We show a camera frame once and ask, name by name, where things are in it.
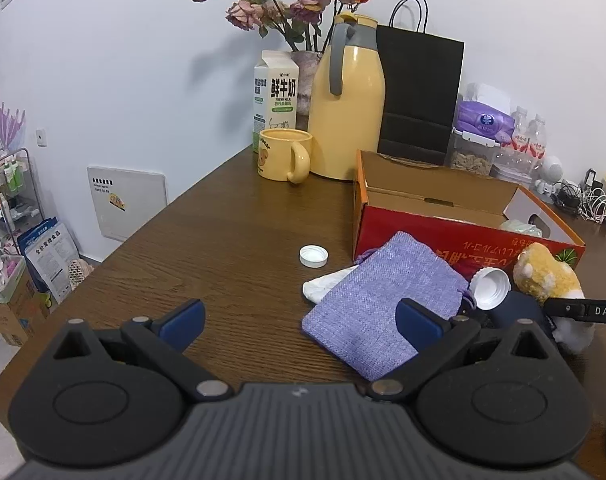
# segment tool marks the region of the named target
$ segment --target white bottle cap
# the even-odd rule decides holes
[[[327,263],[327,251],[318,245],[306,245],[299,251],[299,259],[306,267],[318,269]]]
[[[479,270],[470,282],[470,293],[481,310],[492,310],[499,306],[511,288],[507,274],[494,267]]]

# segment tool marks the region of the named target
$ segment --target vase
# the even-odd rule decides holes
[[[297,130],[307,132],[309,100],[312,96],[312,82],[317,73],[323,54],[309,50],[299,50],[291,54],[292,61],[299,66],[299,91],[297,92]]]

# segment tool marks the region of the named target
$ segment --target black paper bag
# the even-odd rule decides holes
[[[385,75],[379,153],[444,164],[464,43],[379,25],[377,45]]]

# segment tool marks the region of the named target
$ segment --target plush toy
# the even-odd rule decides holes
[[[581,284],[565,262],[555,260],[548,248],[533,243],[519,254],[514,266],[514,283],[520,291],[543,304],[547,298],[584,298]],[[579,354],[594,337],[594,323],[584,323],[566,317],[553,317],[557,329],[554,339],[568,351]]]

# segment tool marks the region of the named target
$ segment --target kettle handle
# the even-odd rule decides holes
[[[343,54],[345,44],[355,33],[350,23],[338,23],[334,26],[330,49],[330,92],[340,96],[343,93]]]

